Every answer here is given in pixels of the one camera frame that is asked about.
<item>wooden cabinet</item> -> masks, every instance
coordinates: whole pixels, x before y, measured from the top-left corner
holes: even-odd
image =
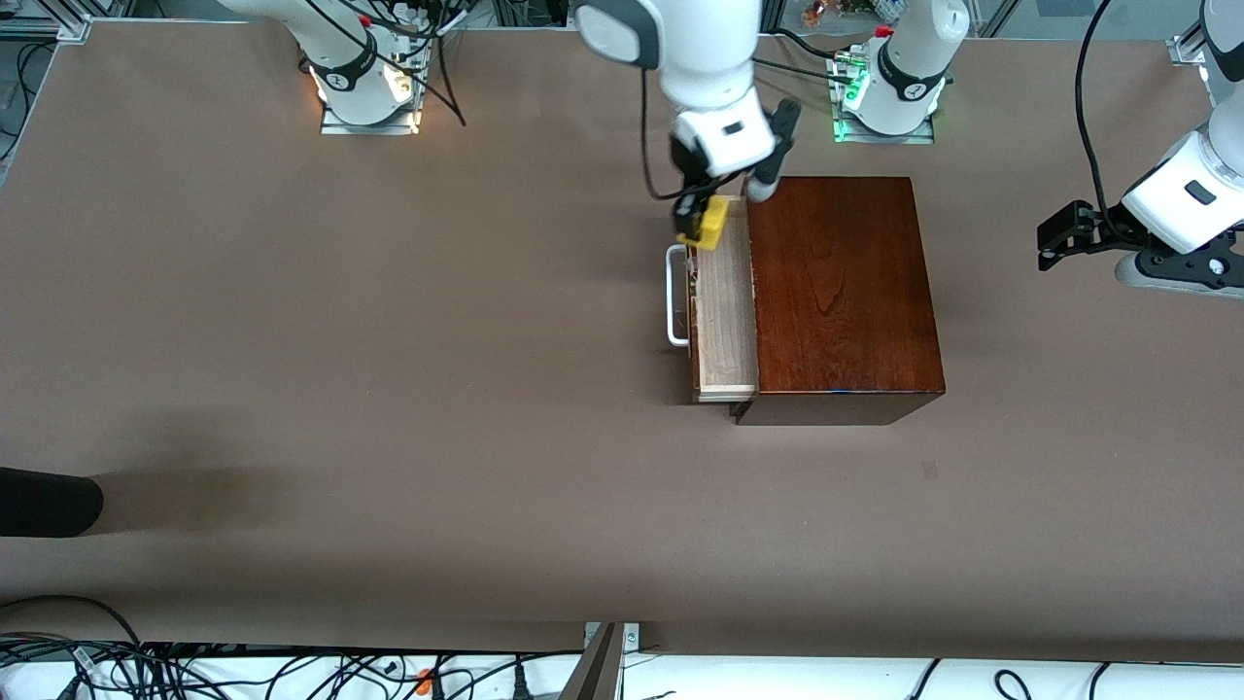
[[[690,264],[694,399],[740,425],[888,425],[945,392],[907,178],[784,178]]]

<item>table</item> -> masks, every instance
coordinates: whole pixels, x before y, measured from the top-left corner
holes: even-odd
[[[787,172],[912,178],[947,395],[743,429],[664,341],[632,70],[471,32],[466,129],[321,137],[281,27],[101,22],[0,191],[0,464],[116,507],[0,542],[0,594],[153,639],[573,647],[607,618],[697,653],[1239,660],[1240,306],[1110,255],[1036,271],[1036,224],[1091,191],[1075,53],[967,42],[927,147],[835,144],[822,86],[760,73],[807,103]],[[1117,196],[1208,104],[1158,42],[1090,73]]]

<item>drawer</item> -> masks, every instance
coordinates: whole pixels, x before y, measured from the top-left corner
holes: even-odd
[[[756,394],[756,310],[751,285],[748,211],[730,196],[714,250],[689,249],[688,337],[695,403],[750,402]]]

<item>yellow object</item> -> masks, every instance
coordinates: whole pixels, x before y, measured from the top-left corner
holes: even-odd
[[[712,250],[717,247],[717,244],[722,240],[722,231],[725,230],[725,215],[730,209],[730,200],[725,196],[719,196],[714,194],[708,198],[708,206],[700,215],[699,225],[699,240],[692,240],[685,235],[679,234],[678,241],[685,242],[692,247],[699,247],[702,250]]]

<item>white handle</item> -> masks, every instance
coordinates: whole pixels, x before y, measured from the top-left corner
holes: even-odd
[[[674,347],[687,347],[690,338],[674,334],[674,252],[685,255],[687,246],[677,242],[666,247],[666,337]]]

